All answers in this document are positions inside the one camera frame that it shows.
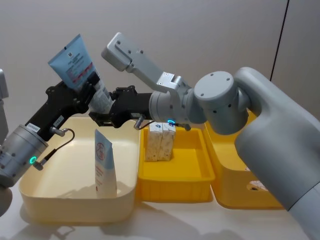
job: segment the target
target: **gray robot arm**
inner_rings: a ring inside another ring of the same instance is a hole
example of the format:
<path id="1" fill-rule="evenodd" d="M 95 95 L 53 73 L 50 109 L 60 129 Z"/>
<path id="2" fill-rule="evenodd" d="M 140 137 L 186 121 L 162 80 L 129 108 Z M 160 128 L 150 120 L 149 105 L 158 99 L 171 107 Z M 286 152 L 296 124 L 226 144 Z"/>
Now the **gray robot arm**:
<path id="1" fill-rule="evenodd" d="M 149 112 L 157 122 L 188 126 L 208 121 L 222 135 L 247 123 L 238 135 L 238 155 L 300 223 L 320 240 L 320 122 L 256 70 L 234 76 L 211 72 L 191 88 L 180 76 L 163 72 L 123 34 L 117 33 L 102 57 L 119 71 L 134 73 L 155 92 Z"/>

